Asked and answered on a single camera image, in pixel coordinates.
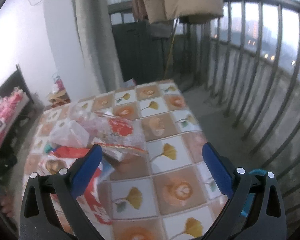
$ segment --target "concrete floor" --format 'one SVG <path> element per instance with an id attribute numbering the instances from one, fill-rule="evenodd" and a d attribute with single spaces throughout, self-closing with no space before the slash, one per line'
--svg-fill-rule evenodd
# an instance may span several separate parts
<path id="1" fill-rule="evenodd" d="M 235 116 L 230 114 L 229 117 L 224 117 L 224 105 L 218 107 L 217 99 L 211 99 L 210 92 L 203 86 L 188 90 L 183 96 L 207 140 L 220 155 L 228 157 L 234 166 L 243 167 L 247 171 L 258 168 L 248 155 L 255 142 L 250 138 L 241 140 L 244 129 L 240 125 L 232 128 Z"/>

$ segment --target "table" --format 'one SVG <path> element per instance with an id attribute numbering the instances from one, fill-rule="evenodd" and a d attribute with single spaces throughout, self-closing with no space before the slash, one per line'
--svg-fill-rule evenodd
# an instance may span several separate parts
<path id="1" fill-rule="evenodd" d="M 101 208 L 93 210 L 83 196 L 77 199 L 105 239 L 186 240 L 208 231 L 227 197 L 202 159 L 207 140 L 172 80 L 119 89 L 45 111 L 26 161 L 24 189 L 46 155 L 52 128 L 62 123 L 74 104 L 89 112 L 139 120 L 146 139 L 145 156 L 126 155 L 114 165 L 115 172 L 98 184 L 94 194 Z M 52 200 L 63 228 L 73 233 Z"/>

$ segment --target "plastic wrapping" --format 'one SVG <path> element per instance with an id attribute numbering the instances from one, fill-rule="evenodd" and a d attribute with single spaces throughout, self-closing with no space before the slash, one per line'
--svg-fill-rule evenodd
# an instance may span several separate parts
<path id="1" fill-rule="evenodd" d="M 141 121 L 131 121 L 99 112 L 88 113 L 80 107 L 69 109 L 69 118 L 77 121 L 93 138 L 92 144 L 98 143 L 105 154 L 121 161 L 124 154 L 143 156 L 146 140 L 141 128 Z"/>
<path id="2" fill-rule="evenodd" d="M 89 133 L 75 120 L 65 119 L 62 126 L 53 128 L 49 141 L 68 147 L 85 148 L 88 145 Z"/>

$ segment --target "wire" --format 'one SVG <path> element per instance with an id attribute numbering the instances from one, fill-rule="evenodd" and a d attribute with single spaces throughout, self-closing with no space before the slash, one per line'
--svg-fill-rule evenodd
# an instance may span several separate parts
<path id="1" fill-rule="evenodd" d="M 165 68 L 165 71 L 164 71 L 163 79 L 166 78 L 166 75 L 168 73 L 168 68 L 170 66 L 169 62 L 170 62 L 170 58 L 171 58 L 172 51 L 173 51 L 173 42 L 174 42 L 174 37 L 176 36 L 176 29 L 177 29 L 178 21 L 179 21 L 179 18 L 176 20 L 176 23 L 175 23 L 174 28 L 173 28 L 172 40 L 171 40 L 171 44 L 170 44 L 169 55 L 168 55 L 167 64 L 166 64 L 166 68 Z"/>

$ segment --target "tablecloth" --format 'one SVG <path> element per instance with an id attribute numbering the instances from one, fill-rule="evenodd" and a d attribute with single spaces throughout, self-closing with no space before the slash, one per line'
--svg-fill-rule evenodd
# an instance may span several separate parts
<path id="1" fill-rule="evenodd" d="M 202 159 L 207 140 L 172 80 L 119 89 L 45 111 L 26 161 L 22 192 L 46 155 L 51 130 L 62 124 L 74 104 L 89 112 L 141 119 L 146 139 L 145 156 L 125 157 L 98 185 L 95 197 L 106 223 L 97 219 L 100 210 L 91 209 L 89 200 L 78 199 L 105 239 L 186 240 L 208 231 L 227 197 Z M 52 200 L 63 228 L 72 233 L 61 207 Z"/>

